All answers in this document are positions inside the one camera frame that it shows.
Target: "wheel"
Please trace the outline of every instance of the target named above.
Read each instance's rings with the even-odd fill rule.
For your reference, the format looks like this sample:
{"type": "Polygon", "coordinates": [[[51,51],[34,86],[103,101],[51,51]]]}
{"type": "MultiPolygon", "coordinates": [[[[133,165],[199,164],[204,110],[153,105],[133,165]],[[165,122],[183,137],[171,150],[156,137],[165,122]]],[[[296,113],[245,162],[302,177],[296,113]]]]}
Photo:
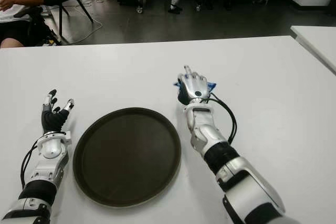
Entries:
{"type": "Polygon", "coordinates": [[[142,14],[143,13],[143,8],[142,7],[138,7],[136,9],[136,11],[139,13],[139,14],[142,14]]]}

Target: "gray floor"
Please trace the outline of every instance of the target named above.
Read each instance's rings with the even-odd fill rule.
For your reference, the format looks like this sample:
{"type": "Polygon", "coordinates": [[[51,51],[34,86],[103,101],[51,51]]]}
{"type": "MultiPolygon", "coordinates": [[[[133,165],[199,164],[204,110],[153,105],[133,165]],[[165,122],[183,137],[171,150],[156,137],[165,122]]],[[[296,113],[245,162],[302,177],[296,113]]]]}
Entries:
{"type": "MultiPolygon", "coordinates": [[[[178,40],[242,38],[258,36],[291,35],[292,25],[336,26],[336,18],[321,11],[300,11],[288,4],[253,5],[239,4],[230,12],[221,2],[213,10],[195,11],[193,0],[181,0],[182,14],[167,12],[169,0],[150,0],[145,4],[143,14],[135,7],[120,6],[116,0],[87,1],[92,17],[102,27],[87,39],[90,32],[99,28],[98,22],[91,24],[88,18],[74,7],[67,7],[68,17],[63,14],[64,44],[76,45],[117,44],[132,42],[157,42],[178,40]]],[[[65,5],[76,5],[75,1],[65,5]]],[[[53,9],[54,19],[47,18],[47,24],[58,32],[58,9],[53,9]]]]}

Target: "round tray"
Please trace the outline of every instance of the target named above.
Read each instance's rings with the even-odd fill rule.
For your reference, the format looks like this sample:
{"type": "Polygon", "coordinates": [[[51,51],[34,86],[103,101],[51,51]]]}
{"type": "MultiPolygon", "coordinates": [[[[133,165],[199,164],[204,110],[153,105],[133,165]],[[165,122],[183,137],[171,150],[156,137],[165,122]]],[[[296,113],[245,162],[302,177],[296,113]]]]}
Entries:
{"type": "Polygon", "coordinates": [[[181,145],[163,115],[128,108],[94,122],[73,158],[75,179],[89,198],[106,206],[130,207],[167,187],[180,165],[181,145]]]}

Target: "white tabletop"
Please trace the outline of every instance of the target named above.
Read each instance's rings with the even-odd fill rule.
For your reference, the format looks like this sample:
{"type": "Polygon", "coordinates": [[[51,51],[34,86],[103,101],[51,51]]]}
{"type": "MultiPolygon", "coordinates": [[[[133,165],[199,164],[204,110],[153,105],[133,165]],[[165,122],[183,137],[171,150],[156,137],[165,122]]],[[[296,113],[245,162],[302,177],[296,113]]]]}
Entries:
{"type": "MultiPolygon", "coordinates": [[[[276,188],[287,214],[305,224],[333,223],[336,78],[289,36],[0,50],[1,212],[20,193],[22,158],[41,135],[44,96],[56,88],[60,105],[76,101],[64,128],[72,130],[72,152],[96,119],[139,106],[176,126],[182,162],[175,182],[159,198],[110,209],[77,188],[70,159],[53,223],[230,223],[223,192],[190,146],[172,85],[184,64],[218,83],[215,93],[238,121],[234,148],[276,188]]],[[[216,124],[228,135],[230,118],[214,107],[216,124]]]]}
{"type": "Polygon", "coordinates": [[[336,27],[292,26],[297,41],[336,74],[336,27]]]}

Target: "electrical cable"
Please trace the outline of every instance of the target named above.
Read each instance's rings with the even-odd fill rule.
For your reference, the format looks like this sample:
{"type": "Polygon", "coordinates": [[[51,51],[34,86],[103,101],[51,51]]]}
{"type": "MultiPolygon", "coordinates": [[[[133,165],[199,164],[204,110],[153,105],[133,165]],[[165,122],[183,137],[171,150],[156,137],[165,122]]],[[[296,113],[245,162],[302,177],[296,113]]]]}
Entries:
{"type": "Polygon", "coordinates": [[[33,150],[35,150],[37,148],[37,140],[35,141],[35,143],[33,144],[33,146],[31,147],[31,149],[27,152],[26,156],[24,157],[22,164],[21,164],[21,171],[20,171],[20,178],[21,178],[21,184],[22,184],[22,189],[24,189],[26,183],[25,183],[25,173],[26,173],[26,169],[28,166],[28,163],[30,161],[31,158],[31,154],[33,153],[33,150]]]}
{"type": "MultiPolygon", "coordinates": [[[[84,13],[82,13],[80,10],[78,10],[76,6],[75,6],[75,10],[78,11],[81,15],[86,16],[84,13]]],[[[90,32],[85,38],[77,40],[77,41],[72,42],[72,43],[68,43],[65,46],[70,46],[70,45],[82,42],[83,40],[89,38],[93,33],[95,33],[96,31],[98,31],[100,28],[102,28],[104,26],[101,22],[99,22],[98,20],[96,20],[94,18],[93,18],[93,21],[98,23],[100,26],[98,28],[96,28],[95,30],[93,30],[92,32],[90,32]]]]}
{"type": "Polygon", "coordinates": [[[232,130],[231,130],[230,136],[229,136],[229,138],[227,140],[228,143],[231,144],[232,141],[233,141],[233,139],[236,136],[236,133],[237,133],[237,120],[236,120],[236,117],[235,117],[234,113],[232,112],[232,110],[229,108],[229,106],[225,104],[225,102],[223,102],[221,99],[219,99],[214,93],[210,93],[210,95],[213,95],[216,99],[212,99],[212,98],[202,99],[202,102],[203,101],[206,101],[207,103],[209,101],[217,102],[219,105],[221,105],[228,112],[228,114],[231,117],[231,120],[232,120],[232,130]]]}

